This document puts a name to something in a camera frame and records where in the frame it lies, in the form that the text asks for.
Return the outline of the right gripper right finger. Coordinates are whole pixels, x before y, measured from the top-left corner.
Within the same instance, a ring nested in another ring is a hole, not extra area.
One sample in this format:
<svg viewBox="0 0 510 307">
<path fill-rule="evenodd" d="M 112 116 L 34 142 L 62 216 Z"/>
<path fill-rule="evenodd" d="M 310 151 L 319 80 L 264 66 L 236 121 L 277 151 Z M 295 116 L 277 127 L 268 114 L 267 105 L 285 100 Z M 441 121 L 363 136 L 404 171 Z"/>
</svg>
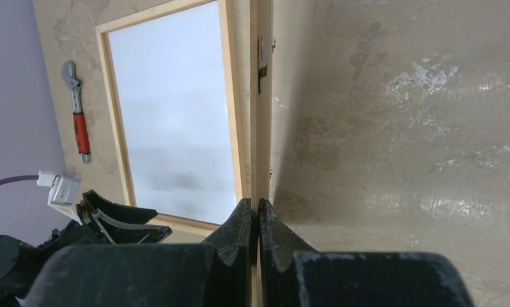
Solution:
<svg viewBox="0 0 510 307">
<path fill-rule="evenodd" d="M 436 253 L 321 252 L 258 208 L 264 306 L 473 306 L 455 266 Z"/>
</svg>

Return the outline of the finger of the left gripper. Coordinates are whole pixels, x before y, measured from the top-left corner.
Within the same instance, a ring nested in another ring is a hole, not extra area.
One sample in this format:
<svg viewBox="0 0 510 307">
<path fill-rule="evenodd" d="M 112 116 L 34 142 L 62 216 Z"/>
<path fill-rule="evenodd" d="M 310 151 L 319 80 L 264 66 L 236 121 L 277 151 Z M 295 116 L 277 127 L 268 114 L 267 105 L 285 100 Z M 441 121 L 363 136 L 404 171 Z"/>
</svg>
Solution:
<svg viewBox="0 0 510 307">
<path fill-rule="evenodd" d="M 127 225 L 107 227 L 108 244 L 153 244 L 162 242 L 173 233 L 169 226 Z"/>
<path fill-rule="evenodd" d="M 144 228 L 149 221 L 158 215 L 154 209 L 113 203 L 94 190 L 83 193 L 82 202 L 88 208 L 89 216 L 96 223 L 103 220 L 105 223 L 123 230 Z"/>
</svg>

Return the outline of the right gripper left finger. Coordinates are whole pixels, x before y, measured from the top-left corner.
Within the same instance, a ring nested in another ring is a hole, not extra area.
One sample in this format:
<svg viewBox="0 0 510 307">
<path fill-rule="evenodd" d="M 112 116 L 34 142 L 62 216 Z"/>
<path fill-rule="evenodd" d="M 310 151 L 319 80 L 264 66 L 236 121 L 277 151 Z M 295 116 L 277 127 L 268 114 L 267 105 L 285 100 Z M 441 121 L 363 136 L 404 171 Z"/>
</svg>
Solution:
<svg viewBox="0 0 510 307">
<path fill-rule="evenodd" d="M 70 246 L 46 262 L 26 306 L 250 306 L 251 201 L 196 244 Z"/>
</svg>

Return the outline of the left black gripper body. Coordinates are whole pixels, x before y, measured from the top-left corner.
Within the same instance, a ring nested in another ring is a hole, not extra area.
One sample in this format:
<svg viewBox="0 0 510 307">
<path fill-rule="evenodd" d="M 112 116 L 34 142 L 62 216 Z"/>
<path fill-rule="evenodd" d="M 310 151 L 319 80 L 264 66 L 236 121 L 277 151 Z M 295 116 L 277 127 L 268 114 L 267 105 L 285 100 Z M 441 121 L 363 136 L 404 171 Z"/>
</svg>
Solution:
<svg viewBox="0 0 510 307">
<path fill-rule="evenodd" d="M 103 235 L 88 225 L 69 222 L 50 238 L 32 246 L 9 235 L 0 235 L 0 306 L 20 306 L 46 261 L 67 246 L 101 244 Z"/>
</svg>

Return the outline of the light wooden picture frame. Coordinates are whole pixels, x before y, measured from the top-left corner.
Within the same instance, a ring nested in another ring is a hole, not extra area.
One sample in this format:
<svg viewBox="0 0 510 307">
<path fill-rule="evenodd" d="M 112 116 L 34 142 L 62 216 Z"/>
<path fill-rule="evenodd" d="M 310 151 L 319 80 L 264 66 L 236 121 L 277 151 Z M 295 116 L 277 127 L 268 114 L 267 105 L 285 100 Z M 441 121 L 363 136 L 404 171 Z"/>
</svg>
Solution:
<svg viewBox="0 0 510 307">
<path fill-rule="evenodd" d="M 96 29 L 109 112 L 112 121 L 112 131 L 114 134 L 117 157 L 120 165 L 123 198 L 125 203 L 129 206 L 138 207 L 134 203 L 132 181 L 128 172 L 129 164 L 127 157 L 127 146 L 123 133 L 118 91 L 111 59 L 111 49 L 109 47 L 107 36 L 111 31 L 123 29 L 128 26 L 133 26 L 141 22 L 153 20 L 172 13 L 177 13 L 182 10 L 193 8 L 200 4 L 207 4 L 209 2 L 211 1 L 170 1 L 158 6 L 154 6 L 147 10 L 143 10 L 141 12 L 133 13 L 131 15 L 107 22 L 98 26 Z M 233 152 L 233 174 L 236 187 L 237 205 L 237 203 L 242 198 L 249 195 L 249 184 L 247 174 L 247 158 L 245 154 L 245 109 L 241 100 L 241 79 L 238 68 L 240 62 L 238 59 L 236 43 L 235 8 L 232 1 L 216 2 L 219 5 L 219 20 L 221 26 L 224 70 L 226 75 L 226 98 L 228 102 L 229 129 L 231 134 L 231 149 Z M 171 216 L 168 214 L 161 214 L 159 212 L 157 213 L 157 220 L 161 223 L 171 225 L 174 230 L 195 233 L 201 236 L 207 236 L 210 232 L 216 230 L 223 224 L 213 224 L 194 219 Z"/>
</svg>

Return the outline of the building photo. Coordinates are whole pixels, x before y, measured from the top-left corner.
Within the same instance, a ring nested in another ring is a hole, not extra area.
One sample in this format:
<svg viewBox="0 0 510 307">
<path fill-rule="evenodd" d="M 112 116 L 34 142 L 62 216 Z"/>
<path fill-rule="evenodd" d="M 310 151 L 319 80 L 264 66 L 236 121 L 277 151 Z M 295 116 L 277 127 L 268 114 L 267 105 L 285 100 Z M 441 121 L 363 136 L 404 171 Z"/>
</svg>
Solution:
<svg viewBox="0 0 510 307">
<path fill-rule="evenodd" d="M 135 205 L 223 223 L 236 187 L 218 3 L 107 38 Z"/>
</svg>

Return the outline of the brown hardboard backing board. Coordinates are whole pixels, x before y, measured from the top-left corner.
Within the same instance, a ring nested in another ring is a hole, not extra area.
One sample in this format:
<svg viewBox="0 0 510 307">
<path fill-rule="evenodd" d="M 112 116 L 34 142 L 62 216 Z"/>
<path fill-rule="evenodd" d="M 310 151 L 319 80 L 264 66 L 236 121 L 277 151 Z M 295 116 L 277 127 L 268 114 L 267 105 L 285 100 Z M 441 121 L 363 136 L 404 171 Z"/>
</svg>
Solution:
<svg viewBox="0 0 510 307">
<path fill-rule="evenodd" d="M 270 197 L 272 127 L 272 57 L 274 2 L 250 1 L 250 167 L 252 206 L 252 305 L 263 306 L 259 204 Z"/>
</svg>

